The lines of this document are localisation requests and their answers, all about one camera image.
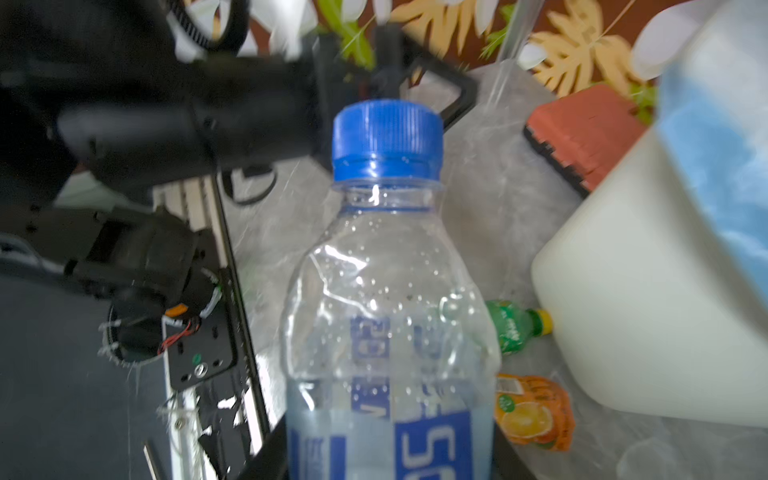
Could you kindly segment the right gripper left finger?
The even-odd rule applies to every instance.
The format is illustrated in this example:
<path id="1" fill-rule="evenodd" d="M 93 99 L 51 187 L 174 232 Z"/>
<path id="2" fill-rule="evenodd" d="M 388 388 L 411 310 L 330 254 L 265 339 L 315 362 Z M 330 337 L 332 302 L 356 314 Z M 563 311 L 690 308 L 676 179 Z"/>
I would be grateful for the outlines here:
<path id="1" fill-rule="evenodd" d="M 283 416 L 258 454 L 239 474 L 239 480 L 288 480 L 288 430 Z"/>

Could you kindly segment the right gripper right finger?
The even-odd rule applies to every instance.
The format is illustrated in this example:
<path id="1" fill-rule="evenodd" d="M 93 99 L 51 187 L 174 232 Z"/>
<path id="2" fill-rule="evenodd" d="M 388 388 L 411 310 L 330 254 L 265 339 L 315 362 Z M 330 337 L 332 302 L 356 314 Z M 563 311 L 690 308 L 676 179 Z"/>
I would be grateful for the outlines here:
<path id="1" fill-rule="evenodd" d="M 492 480 L 536 480 L 498 425 L 494 426 Z"/>

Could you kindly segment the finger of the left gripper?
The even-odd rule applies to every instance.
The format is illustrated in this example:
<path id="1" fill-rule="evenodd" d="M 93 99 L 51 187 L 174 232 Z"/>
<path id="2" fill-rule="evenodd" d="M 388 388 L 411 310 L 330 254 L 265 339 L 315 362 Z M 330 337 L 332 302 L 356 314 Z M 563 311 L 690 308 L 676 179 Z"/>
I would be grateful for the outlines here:
<path id="1" fill-rule="evenodd" d="M 395 76 L 397 88 L 415 72 L 417 68 L 433 73 L 440 79 L 459 89 L 458 97 L 440 113 L 444 129 L 451 129 L 468 114 L 477 104 L 479 83 L 467 73 L 438 58 L 415 39 L 402 35 L 400 40 L 401 59 L 396 62 Z"/>

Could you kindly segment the orange label juice bottle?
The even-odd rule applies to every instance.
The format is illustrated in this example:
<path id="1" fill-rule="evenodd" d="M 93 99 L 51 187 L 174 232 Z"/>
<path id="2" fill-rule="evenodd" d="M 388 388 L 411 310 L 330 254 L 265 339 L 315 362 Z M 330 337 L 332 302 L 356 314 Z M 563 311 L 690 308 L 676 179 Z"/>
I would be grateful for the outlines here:
<path id="1" fill-rule="evenodd" d="M 499 374 L 494 419 L 514 444 L 558 452 L 571 448 L 575 418 L 570 397 L 547 378 Z"/>

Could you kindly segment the small green soda bottle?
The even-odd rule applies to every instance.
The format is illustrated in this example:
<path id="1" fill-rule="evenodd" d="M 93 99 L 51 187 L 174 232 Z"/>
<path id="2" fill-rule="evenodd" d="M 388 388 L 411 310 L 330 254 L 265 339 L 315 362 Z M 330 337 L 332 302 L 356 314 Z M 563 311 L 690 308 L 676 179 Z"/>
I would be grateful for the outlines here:
<path id="1" fill-rule="evenodd" d="M 549 335 L 553 321 L 541 309 L 525 309 L 506 300 L 486 301 L 503 356 L 519 353 L 532 339 Z"/>

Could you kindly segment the blue label water bottle front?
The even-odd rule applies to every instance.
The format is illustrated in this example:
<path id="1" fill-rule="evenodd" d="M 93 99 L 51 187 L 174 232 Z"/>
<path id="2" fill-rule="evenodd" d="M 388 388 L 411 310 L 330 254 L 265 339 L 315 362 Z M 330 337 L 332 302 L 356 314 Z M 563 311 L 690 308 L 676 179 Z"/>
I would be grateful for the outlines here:
<path id="1" fill-rule="evenodd" d="M 487 479 L 496 331 L 438 212 L 443 123 L 403 100 L 343 109 L 339 212 L 281 319 L 294 479 Z"/>

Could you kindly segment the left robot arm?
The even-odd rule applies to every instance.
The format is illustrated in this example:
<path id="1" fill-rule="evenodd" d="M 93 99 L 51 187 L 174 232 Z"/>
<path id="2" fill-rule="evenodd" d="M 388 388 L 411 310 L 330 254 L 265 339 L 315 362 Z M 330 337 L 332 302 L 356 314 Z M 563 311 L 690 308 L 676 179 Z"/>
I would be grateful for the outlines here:
<path id="1" fill-rule="evenodd" d="M 395 25 L 375 31 L 371 69 L 310 33 L 294 60 L 240 57 L 249 3 L 221 39 L 179 1 L 5 1 L 1 5 L 1 200 L 52 202 L 78 166 L 120 193 L 297 157 L 331 165 L 333 121 L 369 98 L 397 98 L 422 67 L 456 86 L 445 127 L 477 82 Z"/>

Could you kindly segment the white plastic trash bin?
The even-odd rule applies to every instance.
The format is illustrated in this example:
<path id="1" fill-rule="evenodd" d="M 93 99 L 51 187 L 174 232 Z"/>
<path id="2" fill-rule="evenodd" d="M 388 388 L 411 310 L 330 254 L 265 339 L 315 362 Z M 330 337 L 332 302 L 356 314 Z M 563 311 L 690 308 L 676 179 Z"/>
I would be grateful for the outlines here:
<path id="1" fill-rule="evenodd" d="M 580 388 L 619 411 L 767 423 L 767 311 L 646 131 L 532 263 Z"/>

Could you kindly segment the red plastic tool case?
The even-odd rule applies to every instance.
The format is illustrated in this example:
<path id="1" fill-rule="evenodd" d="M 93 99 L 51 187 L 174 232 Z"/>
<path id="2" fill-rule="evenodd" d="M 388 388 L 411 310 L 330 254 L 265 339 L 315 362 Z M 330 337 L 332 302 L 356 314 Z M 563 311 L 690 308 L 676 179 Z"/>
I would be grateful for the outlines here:
<path id="1" fill-rule="evenodd" d="M 598 84 L 534 109 L 523 136 L 585 198 L 645 133 L 635 111 L 634 103 Z"/>

